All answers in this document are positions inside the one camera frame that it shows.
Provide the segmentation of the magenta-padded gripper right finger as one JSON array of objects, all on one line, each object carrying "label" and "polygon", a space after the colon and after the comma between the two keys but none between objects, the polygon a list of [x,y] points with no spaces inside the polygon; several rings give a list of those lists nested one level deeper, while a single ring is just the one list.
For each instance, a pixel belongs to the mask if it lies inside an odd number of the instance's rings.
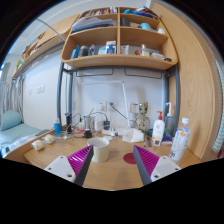
[{"label": "magenta-padded gripper right finger", "polygon": [[150,184],[180,170],[180,167],[167,156],[157,156],[135,145],[133,156],[143,185]]}]

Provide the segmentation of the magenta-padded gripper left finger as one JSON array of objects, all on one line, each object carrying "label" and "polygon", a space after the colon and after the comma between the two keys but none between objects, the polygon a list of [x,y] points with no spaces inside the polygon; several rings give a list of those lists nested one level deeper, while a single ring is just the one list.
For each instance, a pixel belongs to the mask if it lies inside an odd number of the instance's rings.
[{"label": "magenta-padded gripper left finger", "polygon": [[82,186],[92,157],[93,146],[90,145],[68,157],[59,156],[45,168],[45,171]]}]

